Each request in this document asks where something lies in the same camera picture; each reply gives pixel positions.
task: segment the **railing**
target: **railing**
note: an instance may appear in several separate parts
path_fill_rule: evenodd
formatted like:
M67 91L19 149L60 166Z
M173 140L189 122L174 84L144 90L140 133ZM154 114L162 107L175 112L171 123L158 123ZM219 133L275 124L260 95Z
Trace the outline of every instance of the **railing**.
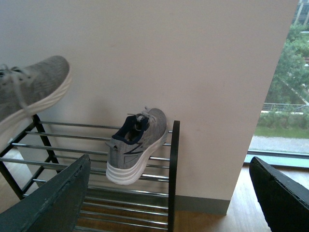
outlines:
M308 105L306 104L283 104L283 103L264 103L262 111L291 111L303 112Z

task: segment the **wooden floor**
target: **wooden floor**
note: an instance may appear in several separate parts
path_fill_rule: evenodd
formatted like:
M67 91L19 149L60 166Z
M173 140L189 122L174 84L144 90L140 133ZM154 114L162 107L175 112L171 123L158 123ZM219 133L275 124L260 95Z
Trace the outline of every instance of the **wooden floor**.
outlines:
M28 175L24 165L12 164L9 169L19 178ZM309 171L288 169L280 171L309 189ZM0 175L0 196L0 212L19 201L2 175ZM177 211L174 231L270 232L257 202L248 167L243 167L241 170L226 216Z

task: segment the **gray sneaker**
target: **gray sneaker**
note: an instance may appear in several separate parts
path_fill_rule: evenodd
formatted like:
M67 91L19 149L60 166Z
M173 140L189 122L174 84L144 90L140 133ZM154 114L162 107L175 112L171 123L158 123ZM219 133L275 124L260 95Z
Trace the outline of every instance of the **gray sneaker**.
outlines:
M0 67L0 151L19 122L59 101L70 83L69 63L61 56L24 68Z
M106 143L110 147L107 178L119 185L137 181L150 155L165 143L167 134L167 120L159 109L146 109L127 117L122 128Z

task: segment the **chrome bar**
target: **chrome bar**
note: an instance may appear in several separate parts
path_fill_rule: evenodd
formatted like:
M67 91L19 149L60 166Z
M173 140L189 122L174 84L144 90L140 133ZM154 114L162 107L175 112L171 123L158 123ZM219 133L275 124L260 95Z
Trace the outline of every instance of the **chrome bar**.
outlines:
M163 176L163 175L151 175L151 174L142 174L141 176L149 178L149 179L164 179L164 180L169 180L168 176Z
M54 157L56 158L62 158L62 159L70 159L70 160L77 160L78 158L76 157L70 157L70 156L58 156L55 155ZM100 162L100 163L107 163L106 160L98 160L98 159L91 159L91 162ZM150 167L150 168L165 168L168 169L168 166L160 166L160 165L152 165L152 164L147 164L146 167Z
M167 193L158 193L158 192L148 192L148 191L140 191L140 190L133 190L133 189L119 189L119 188L108 188L102 187L97 185L89 185L88 189L94 190L106 190L106 191L114 191L114 192L123 192L123 193L131 193L131 194L138 194L138 195L147 195L147 196L156 196L156 197L163 197L168 198L169 195Z
M129 204L129 205L143 206L143 207L156 208L156 209L166 209L166 210L169 209L167 206L158 206L158 205L152 205L152 204L141 204L141 203L124 202L124 201L117 201L117 200L108 200L108 199L102 199L102 198L97 198L97 197L87 197L86 196L85 200L117 203L117 204Z
M77 157L70 157L70 156L58 156L58 155L55 155L54 157L56 158L61 158L61 159L69 159L69 160L77 160L78 158ZM107 161L105 160L98 160L98 159L91 159L91 162L100 162L100 163L106 163Z
M47 121L40 121L38 123L48 124L48 125L59 125L59 126L91 127L91 128L100 128L100 129L116 129L116 130L119 130L121 128L121 127L116 127L116 126L101 126L101 125L89 125L89 124L79 124L79 123L47 122Z
M111 218L121 218L121 219L128 219L128 220L134 220L134 221L142 221L142 222L148 222L148 223L153 223L153 224L158 224L158 225L167 225L167 222L163 221L153 221L153 220L148 220L148 219L142 219L138 217L126 217L126 216L121 216L121 215L115 215L115 214L105 214L105 213L97 213L97 212L92 212L92 211L86 211L86 210L81 210L80 213L83 214L90 214L90 215L98 215L98 216L103 216L103 217L111 217Z
M0 161L22 163L22 164L29 164L29 165L39 165L39 166L42 166L42 167L55 167L55 168L59 168L60 170L67 167L67 165L62 165L62 164L59 164L59 163L45 163L45 162L30 161L30 160L23 160L23 159L20 160L20 159L0 158Z
M154 211L146 211L146 210L141 210L141 209L132 209L132 208L118 207L118 206L113 206L113 205L104 205L104 204L97 204L97 203L90 203L90 202L84 202L83 205L95 206L95 207L113 209L113 210L123 210L123 211L142 213L142 214L158 215L158 216L168 216L169 215L168 213L160 213L160 212L154 212Z
M27 145L27 144L16 144L16 143L12 143L12 145L17 146L17 147L27 147L27 148L52 150L52 151L67 151L67 152L76 152L76 153L93 154L93 155L105 155L106 156L108 154L108 152L103 152L103 151L86 151L86 150L52 147L52 146Z
M133 224L133 223L127 223L127 222L120 222L120 221L113 221L113 220L107 220L107 219L100 219L100 218L90 218L90 217L79 217L89 220L96 220L96 221L104 221L104 222L110 222L110 223L116 223L116 224L123 224L123 225L129 225L129 226L137 226L137 227L144 227L144 228L150 228L150 229L157 229L157 230L168 230L167 228L162 227L155 227L155 226L146 226L146 225L139 225L139 224Z
M86 227L81 227L81 226L75 226L73 231L88 231L88 232L111 232L111 231L102 231L98 229L92 229L92 228L86 228Z
M46 183L47 180L40 180L40 179L32 179L36 183Z
M150 160L159 160L159 161L168 161L169 162L169 158L150 156L149 159Z
M165 168L165 169L169 169L168 166L159 166L159 165L152 165L152 164L147 164L146 167L149 167L149 168Z
M46 132L35 132L35 131L27 131L27 134L40 135L40 136L41 135L42 136L50 136L50 137L70 138L70 139L89 139L89 140L99 140L99 141L109 141L109 140L111 140L110 138L104 138L104 137L76 136L76 135L46 133Z

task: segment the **baseboard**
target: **baseboard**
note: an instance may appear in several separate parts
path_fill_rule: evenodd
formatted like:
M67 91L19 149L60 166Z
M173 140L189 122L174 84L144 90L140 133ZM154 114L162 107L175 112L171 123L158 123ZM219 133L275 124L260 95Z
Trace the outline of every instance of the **baseboard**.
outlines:
M209 199L200 197L188 197L176 195L175 197L175 209L226 215L230 201L220 199Z

